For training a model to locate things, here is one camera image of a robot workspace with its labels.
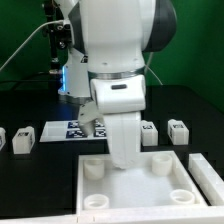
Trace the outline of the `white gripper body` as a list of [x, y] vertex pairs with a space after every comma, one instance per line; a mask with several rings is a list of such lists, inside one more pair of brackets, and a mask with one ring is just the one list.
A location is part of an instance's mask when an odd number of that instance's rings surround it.
[[92, 79], [91, 93], [103, 116], [111, 160], [115, 167], [127, 169], [140, 153], [145, 78], [137, 75], [116, 80]]

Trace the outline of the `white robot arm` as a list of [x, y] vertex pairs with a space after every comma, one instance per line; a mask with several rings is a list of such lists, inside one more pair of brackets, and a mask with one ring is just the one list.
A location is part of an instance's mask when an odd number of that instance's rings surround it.
[[145, 52], [165, 48], [176, 32], [171, 0], [54, 0], [69, 28], [60, 96], [82, 99], [78, 122], [89, 136], [106, 129], [111, 160], [130, 167], [140, 152], [146, 107]]

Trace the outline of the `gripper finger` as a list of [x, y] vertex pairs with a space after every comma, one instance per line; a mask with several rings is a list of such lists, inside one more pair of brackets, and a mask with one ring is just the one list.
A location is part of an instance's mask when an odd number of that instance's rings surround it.
[[99, 113], [95, 103], [85, 103], [79, 107], [78, 124], [85, 136], [95, 131], [95, 121], [103, 122], [103, 116]]

